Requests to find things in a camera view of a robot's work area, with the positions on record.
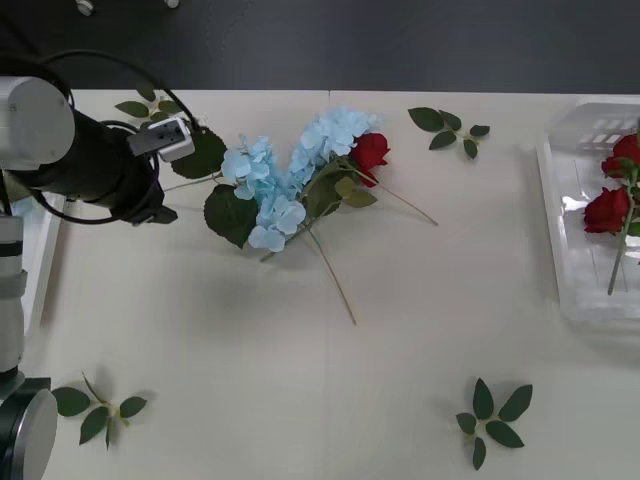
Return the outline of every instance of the red rose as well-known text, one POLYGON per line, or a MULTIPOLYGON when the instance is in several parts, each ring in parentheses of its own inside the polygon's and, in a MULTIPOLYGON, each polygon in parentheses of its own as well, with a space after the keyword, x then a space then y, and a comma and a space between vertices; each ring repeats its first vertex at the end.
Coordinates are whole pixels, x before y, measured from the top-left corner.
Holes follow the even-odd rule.
MULTIPOLYGON (((371 173, 373 167, 386 165, 384 156, 389 153, 387 139, 381 133, 367 133, 356 140, 356 146, 351 150, 351 159, 360 167, 360 171, 366 176, 376 180, 371 173)), ((362 183, 367 187, 373 187, 376 183, 362 178, 362 183)))
POLYGON ((624 187, 602 193, 584 209, 585 232, 617 233, 622 230, 631 203, 624 187))
POLYGON ((628 158, 640 165, 640 147, 638 146, 638 137, 635 134, 627 135, 616 143, 613 147, 613 155, 602 162, 602 171, 612 178, 624 177, 623 173, 609 173, 615 170, 624 170, 617 160, 620 157, 628 158))

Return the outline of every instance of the flower stem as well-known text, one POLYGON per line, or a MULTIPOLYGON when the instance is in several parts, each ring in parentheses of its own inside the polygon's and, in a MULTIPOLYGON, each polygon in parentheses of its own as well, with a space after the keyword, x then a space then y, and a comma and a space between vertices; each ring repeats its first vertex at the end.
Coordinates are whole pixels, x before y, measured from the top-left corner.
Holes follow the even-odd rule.
POLYGON ((175 187, 167 188, 167 189, 163 190, 163 192, 167 193, 167 192, 170 192, 171 190, 178 190, 179 188, 190 187, 191 185, 198 185, 199 183, 215 181, 216 178, 217 177, 214 177, 212 175, 212 176, 207 177, 207 178, 201 178, 200 180, 195 180, 193 182, 182 183, 180 185, 176 185, 175 187))
POLYGON ((340 282, 338 281, 338 277, 336 277, 336 274, 333 271, 333 268, 331 268, 331 263, 329 263, 329 259, 324 254, 324 251, 322 250, 322 246, 320 245, 320 242, 318 241, 316 236, 311 231, 311 227, 309 227, 309 235, 311 235, 311 238, 313 239, 314 243, 318 247, 318 250, 320 251, 320 255, 322 255, 322 259, 324 260, 325 265, 329 269, 329 272, 331 272, 331 276, 333 277, 333 281, 336 283, 336 287, 338 287, 338 291, 340 292, 340 295, 342 296, 342 301, 344 302, 345 307, 347 307, 347 312, 349 312, 349 316, 351 317, 351 322, 353 323, 353 326, 357 327, 358 324, 356 322, 356 317, 353 315, 353 311, 351 310, 351 306, 349 305, 349 302, 347 301, 347 297, 345 296, 344 291, 342 290, 342 287, 340 286, 340 282))
POLYGON ((413 208, 414 210, 416 210, 418 213, 420 213, 422 216, 424 216, 427 220, 429 220, 431 223, 433 223, 436 227, 438 226, 438 222, 436 222, 433 218, 431 218, 429 215, 427 215, 426 213, 424 213, 422 210, 420 210, 418 207, 416 207, 413 203, 409 203, 407 202, 404 198, 400 197, 399 195, 396 195, 395 193, 393 193, 391 190, 389 190, 388 188, 386 188, 384 185, 382 185, 380 182, 378 182, 377 180, 371 178, 369 175, 366 175, 364 173, 362 173, 360 170, 358 170, 357 168, 353 168, 350 167, 351 170, 355 173, 357 173, 358 175, 360 175, 362 178, 366 178, 367 180, 369 180, 370 182, 375 183, 378 187, 380 187, 382 190, 384 190, 385 192, 387 192, 389 195, 397 198, 398 200, 400 200, 401 202, 409 205, 411 208, 413 208))
MULTIPOLYGON (((313 227, 316 222, 320 219, 322 219, 329 210, 331 210, 333 207, 335 207, 337 204, 339 204, 340 202, 332 202, 329 204, 329 206, 327 206, 327 208, 324 209, 324 212, 322 212, 320 214, 319 217, 314 218, 313 220, 311 220, 311 222, 309 222, 307 225, 304 226, 304 228, 301 228, 300 230, 298 230, 296 233, 294 233, 293 235, 291 235, 291 237, 289 237, 289 239, 287 240, 285 245, 289 245, 289 242, 291 240, 293 240, 294 238, 296 238, 299 235, 302 235, 304 232, 308 231, 311 227, 313 227)), ((265 262, 267 260, 269 260, 271 257, 273 257, 277 252, 269 252, 267 253, 264 257, 262 257, 260 259, 261 262, 265 262)))
POLYGON ((616 285, 616 277, 618 276, 618 269, 620 268, 620 262, 622 260, 622 254, 625 250, 625 240, 627 239, 627 232, 629 232, 629 225, 631 225, 631 219, 633 218, 634 210, 636 208, 635 200, 631 194, 631 189, 636 185, 638 181, 638 170, 633 169, 631 173, 631 181, 627 186, 627 195, 629 196, 629 211, 627 212, 627 218, 624 221, 624 228, 620 234, 620 240, 618 240, 618 253, 616 254, 616 261, 613 264, 613 272, 611 273, 611 280, 609 280, 609 289, 607 293, 611 295, 613 288, 616 285))

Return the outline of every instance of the rose stem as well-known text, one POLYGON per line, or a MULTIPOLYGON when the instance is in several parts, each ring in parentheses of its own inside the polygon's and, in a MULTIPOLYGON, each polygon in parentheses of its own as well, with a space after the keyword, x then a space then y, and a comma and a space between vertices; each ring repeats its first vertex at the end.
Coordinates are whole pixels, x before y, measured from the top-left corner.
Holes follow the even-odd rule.
POLYGON ((351 310, 351 306, 349 305, 349 302, 347 301, 347 297, 345 296, 344 291, 342 290, 342 287, 340 286, 340 282, 338 281, 338 277, 336 277, 336 274, 333 271, 333 268, 331 268, 331 263, 329 263, 329 259, 324 254, 324 251, 322 250, 322 246, 320 245, 320 242, 318 241, 316 236, 313 234, 311 229, 309 229, 308 231, 309 231, 309 235, 311 235, 311 238, 313 239, 314 243, 317 245, 318 250, 320 250, 320 255, 322 255, 322 259, 324 260, 324 263, 326 264, 327 268, 331 272, 331 275, 333 276, 333 281, 336 283, 336 287, 338 287, 338 291, 340 292, 340 295, 342 296, 342 301, 344 302, 345 306, 347 307, 347 311, 349 312, 349 316, 351 317, 351 322, 353 323, 353 326, 357 327, 358 324, 356 323, 356 317, 353 315, 353 311, 351 310))
POLYGON ((349 168, 354 171, 355 173, 357 173, 358 175, 360 175, 362 178, 366 178, 367 180, 369 180, 370 182, 375 183, 378 187, 380 187, 381 189, 383 189, 385 192, 387 192, 389 195, 392 195, 394 197, 396 197, 398 200, 400 200, 401 202, 406 203, 407 205, 409 205, 411 208, 415 209, 417 212, 419 212, 420 214, 422 214, 427 220, 429 220, 431 223, 433 223, 436 227, 438 226, 438 222, 436 222, 433 218, 431 218, 429 215, 427 215, 426 213, 424 213, 422 210, 420 210, 418 207, 416 207, 414 204, 407 202, 404 198, 396 195, 395 193, 393 193, 391 190, 389 190, 388 188, 384 187, 384 185, 382 185, 380 182, 378 182, 377 180, 371 178, 369 175, 366 175, 364 173, 362 173, 360 170, 358 170, 357 168, 353 168, 351 166, 349 166, 349 168))
POLYGON ((176 185, 175 187, 170 187, 167 188, 165 190, 163 190, 164 193, 170 192, 171 190, 178 190, 179 188, 183 188, 183 187, 189 187, 191 185, 198 185, 199 183, 205 183, 205 182, 211 182, 211 181, 215 181, 217 177, 214 177, 213 175, 211 175, 210 177, 207 178, 201 178, 200 180, 196 180, 194 182, 188 182, 188 183, 182 183, 180 185, 176 185))
POLYGON ((624 228, 622 229, 622 234, 620 235, 620 240, 618 241, 618 253, 616 254, 616 261, 613 264, 613 273, 611 274, 611 280, 609 280, 609 289, 607 290, 607 294, 609 295, 613 293, 613 287, 615 287, 616 285, 616 277, 618 276, 618 268, 620 267, 622 254, 624 253, 625 240, 627 238, 627 232, 629 231, 629 225, 631 225, 633 210, 635 209, 635 201, 633 199, 633 195, 631 194, 631 188, 635 186, 637 181, 638 171, 634 169, 631 173, 631 181, 629 182, 629 186, 627 187, 627 195, 629 196, 629 212, 627 212, 627 218, 624 221, 624 228))

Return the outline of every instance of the black cable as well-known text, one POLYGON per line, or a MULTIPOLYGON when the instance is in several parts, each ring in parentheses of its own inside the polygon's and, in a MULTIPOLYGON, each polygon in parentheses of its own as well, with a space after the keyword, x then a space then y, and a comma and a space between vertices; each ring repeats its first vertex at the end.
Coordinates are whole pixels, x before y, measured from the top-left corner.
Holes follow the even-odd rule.
POLYGON ((159 78, 156 78, 154 75, 149 73, 144 68, 134 63, 131 63, 128 60, 117 57, 115 55, 111 55, 110 53, 101 52, 99 50, 78 49, 78 50, 63 50, 62 52, 55 53, 48 57, 44 57, 41 59, 41 61, 43 64, 47 65, 49 63, 62 60, 63 58, 77 57, 77 56, 88 56, 88 57, 96 57, 96 58, 102 58, 105 60, 110 60, 112 62, 123 65, 129 68, 130 70, 136 72, 138 75, 140 75, 141 77, 146 79, 149 83, 151 83, 151 85, 153 85, 155 88, 159 90, 163 90, 167 95, 169 95, 169 97, 174 102, 176 102, 176 104, 182 109, 182 111, 187 115, 187 117, 189 117, 189 121, 193 125, 193 128, 197 128, 198 123, 196 122, 196 118, 193 116, 193 113, 191 113, 191 110, 189 110, 189 108, 187 108, 187 106, 184 103, 182 103, 182 100, 180 100, 176 96, 176 94, 173 93, 173 91, 164 84, 164 82, 162 82, 159 78))
POLYGON ((27 37, 18 26, 13 23, 13 20, 9 19, 4 13, 0 12, 0 23, 2 23, 9 32, 22 44, 22 46, 29 51, 30 54, 40 56, 40 49, 36 47, 29 37, 27 37))
POLYGON ((9 200, 9 193, 7 192, 7 185, 4 182, 4 174, 0 170, 0 201, 4 206, 5 215, 12 216, 11 201, 9 200))
POLYGON ((157 153, 154 152, 152 155, 153 155, 153 181, 149 186, 149 190, 147 190, 147 193, 145 193, 144 196, 138 201, 138 203, 136 203, 132 208, 118 215, 113 215, 107 218, 96 218, 96 219, 72 217, 52 207, 47 202, 47 199, 44 197, 42 192, 40 192, 39 190, 34 190, 32 188, 29 188, 29 192, 31 192, 31 195, 33 196, 35 201, 38 202, 47 212, 49 212, 55 217, 61 218, 62 220, 66 220, 67 222, 77 223, 79 225, 105 225, 107 223, 113 223, 118 220, 122 220, 129 215, 133 215, 134 213, 136 213, 140 208, 142 208, 142 206, 144 206, 145 203, 147 203, 147 200, 149 200, 149 198, 153 194, 153 189, 155 187, 155 184, 158 182, 158 178, 160 177, 160 161, 158 160, 157 153))

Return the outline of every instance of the blue hydrangea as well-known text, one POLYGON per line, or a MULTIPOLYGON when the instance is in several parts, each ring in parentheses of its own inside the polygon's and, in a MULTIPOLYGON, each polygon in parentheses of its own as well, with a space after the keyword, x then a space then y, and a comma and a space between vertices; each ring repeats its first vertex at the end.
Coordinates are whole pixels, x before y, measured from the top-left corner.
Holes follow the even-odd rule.
POLYGON ((236 197, 255 198, 260 208, 249 244, 279 252, 284 248, 286 237, 298 230, 307 215, 302 204, 295 200, 301 184, 296 176, 278 170, 277 158, 267 137, 260 137, 255 145, 249 145, 245 137, 240 138, 242 147, 225 153, 222 173, 238 185, 234 190, 236 197))
POLYGON ((306 184, 316 168, 322 168, 329 162, 332 152, 347 155, 355 147, 356 138, 376 130, 379 125, 377 115, 345 107, 316 115, 293 150, 289 172, 299 175, 298 179, 303 185, 306 184))
POLYGON ((236 197, 242 200, 268 196, 276 188, 273 171, 278 161, 268 137, 259 137, 255 145, 249 145, 241 136, 241 148, 227 150, 222 162, 222 174, 238 184, 236 197))
POLYGON ((277 157, 267 137, 249 145, 241 136, 242 147, 224 154, 222 173, 237 184, 236 197, 255 198, 259 213, 256 226, 249 235, 254 248, 279 252, 290 235, 304 221, 306 211, 296 200, 313 175, 328 163, 331 153, 347 155, 355 139, 379 127, 376 115, 348 108, 334 108, 316 115, 305 128, 300 143, 293 149, 286 172, 277 168, 277 157))

